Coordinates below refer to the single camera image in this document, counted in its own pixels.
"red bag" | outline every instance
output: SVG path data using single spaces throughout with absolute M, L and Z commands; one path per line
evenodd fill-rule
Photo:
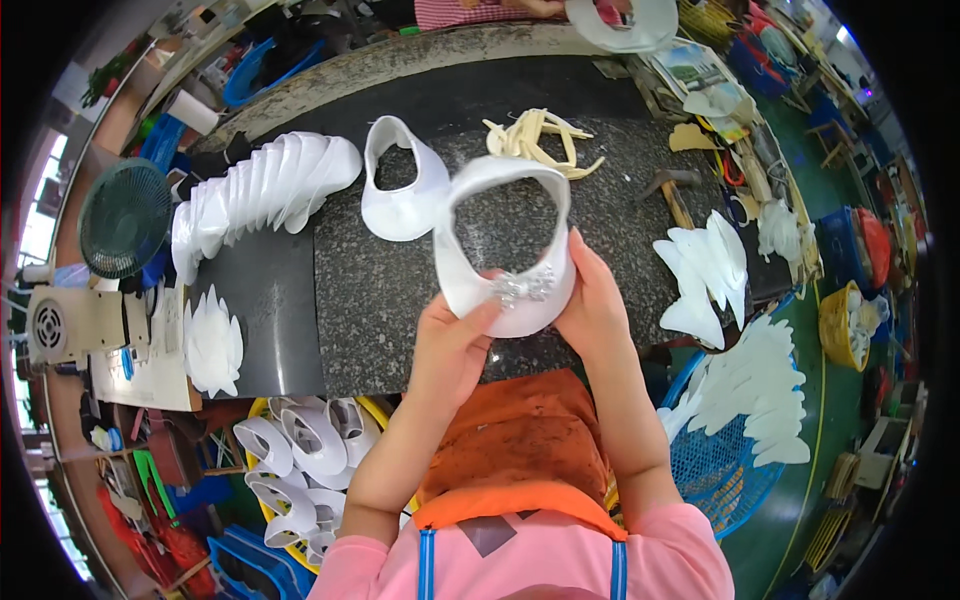
M 860 217 L 860 231 L 863 241 L 867 245 L 867 254 L 874 266 L 874 278 L 871 281 L 874 289 L 878 289 L 887 282 L 890 271 L 890 237 L 887 229 L 874 213 L 866 208 L 858 208 L 856 214 Z

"electric fan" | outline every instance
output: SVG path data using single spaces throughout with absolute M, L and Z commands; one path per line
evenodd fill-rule
M 145 158 L 128 158 L 93 182 L 77 222 L 90 271 L 120 279 L 140 271 L 166 238 L 173 195 L 166 177 Z

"green floor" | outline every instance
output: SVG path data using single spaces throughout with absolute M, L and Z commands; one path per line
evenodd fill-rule
M 783 103 L 757 97 L 757 106 L 780 141 L 794 178 L 813 220 L 843 204 L 860 202 L 847 168 L 820 168 L 825 153 L 808 129 L 802 113 Z M 819 284 L 821 298 L 832 292 Z M 857 402 L 862 377 L 852 369 L 825 361 L 817 335 L 817 300 L 807 288 L 804 300 L 795 300 L 775 317 L 794 328 L 797 366 L 806 374 L 803 385 L 807 416 L 801 437 L 810 445 L 806 465 L 787 466 L 766 501 L 742 527 L 727 536 L 721 548 L 733 572 L 738 600 L 760 600 L 771 595 L 803 560 L 826 508 L 821 490 L 837 455 L 850 448 L 857 435 Z

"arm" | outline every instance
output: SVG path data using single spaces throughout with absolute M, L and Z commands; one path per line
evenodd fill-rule
M 576 229 L 569 248 L 577 283 L 556 326 L 584 361 L 624 523 L 635 533 L 645 511 L 683 499 L 670 474 L 670 446 L 647 395 L 613 274 Z
M 499 313 L 494 300 L 458 320 L 443 294 L 423 309 L 407 395 L 350 481 L 338 538 L 396 541 L 400 512 L 480 379 L 491 342 L 483 332 Z

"paper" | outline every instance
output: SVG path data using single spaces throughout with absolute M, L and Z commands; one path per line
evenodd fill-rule
M 695 123 L 678 123 L 670 133 L 670 150 L 718 150 Z

